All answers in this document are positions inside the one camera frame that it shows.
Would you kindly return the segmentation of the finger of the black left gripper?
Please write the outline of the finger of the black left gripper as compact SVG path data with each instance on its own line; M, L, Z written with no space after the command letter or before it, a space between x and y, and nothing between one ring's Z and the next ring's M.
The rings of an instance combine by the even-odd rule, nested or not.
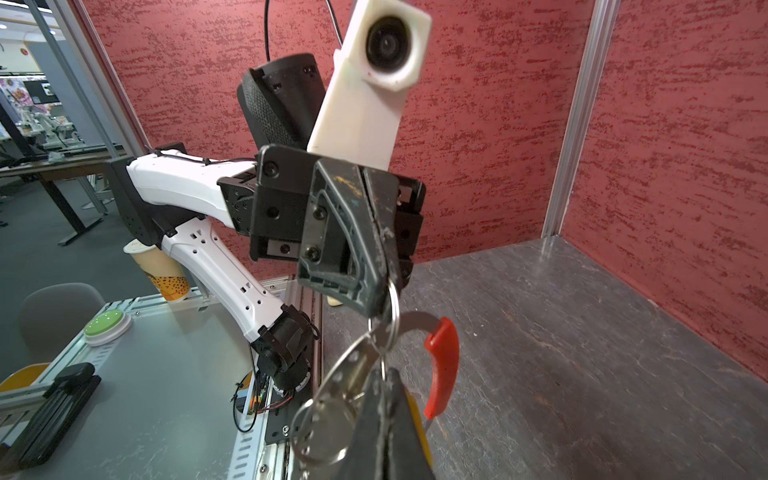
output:
M381 226L387 208L376 204L386 199L385 171L318 159L306 208L298 283L367 318L379 315L387 293Z
M371 167L362 168L362 178L387 277L397 288L405 288L411 278L412 256L424 221L426 185L414 178Z

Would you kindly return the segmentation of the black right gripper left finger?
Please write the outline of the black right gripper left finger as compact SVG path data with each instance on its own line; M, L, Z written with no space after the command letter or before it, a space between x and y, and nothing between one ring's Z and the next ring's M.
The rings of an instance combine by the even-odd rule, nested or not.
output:
M374 373L366 400L336 479L395 478L395 389L403 385L399 372L388 367L386 378Z

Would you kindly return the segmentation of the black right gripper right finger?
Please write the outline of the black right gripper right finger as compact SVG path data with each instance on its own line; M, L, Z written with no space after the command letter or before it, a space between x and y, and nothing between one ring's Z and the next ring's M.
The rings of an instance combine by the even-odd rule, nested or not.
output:
M434 479L420 446L405 389L403 385L395 389L395 478Z

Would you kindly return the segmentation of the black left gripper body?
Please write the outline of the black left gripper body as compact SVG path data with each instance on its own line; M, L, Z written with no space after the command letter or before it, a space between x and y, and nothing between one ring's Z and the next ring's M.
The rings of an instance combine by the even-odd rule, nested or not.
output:
M313 169L318 157L304 150L266 145L259 152L249 225L249 255L261 259L296 261L304 229ZM423 216L426 186L399 176L395 232L398 254L415 253Z

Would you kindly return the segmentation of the perforated metal keyring red handle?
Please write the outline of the perforated metal keyring red handle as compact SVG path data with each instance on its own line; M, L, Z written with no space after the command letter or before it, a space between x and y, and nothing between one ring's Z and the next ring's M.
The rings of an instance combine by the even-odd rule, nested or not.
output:
M458 332L449 318L401 312L397 295L390 298L390 321L369 325L294 417L290 446L298 471L307 479L433 475L426 433L454 391ZM424 334L424 349L431 357L431 387L423 408L387 364L395 343L410 332Z

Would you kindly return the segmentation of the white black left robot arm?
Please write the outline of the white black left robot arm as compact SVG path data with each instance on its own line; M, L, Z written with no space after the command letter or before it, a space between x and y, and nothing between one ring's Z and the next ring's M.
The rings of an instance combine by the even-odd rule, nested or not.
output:
M217 161L171 145L107 167L136 240L213 293L282 391L308 382L317 330L255 279L213 222L248 237L254 259L294 262L302 286L379 320L373 338L384 351L398 334L398 294L422 222L424 184L387 167L421 61L385 53L337 60L330 84L307 53L244 74L237 97L260 147L252 157Z

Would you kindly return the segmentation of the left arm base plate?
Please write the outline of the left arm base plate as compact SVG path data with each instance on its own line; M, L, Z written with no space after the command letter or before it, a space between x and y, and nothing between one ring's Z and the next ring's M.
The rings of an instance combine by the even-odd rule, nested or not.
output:
M268 405L281 403L281 406L263 414L267 420L264 435L266 444L284 443L296 431L292 422L299 408L312 397L313 380L312 369L309 369L297 390L291 392L279 390L273 383L270 383Z

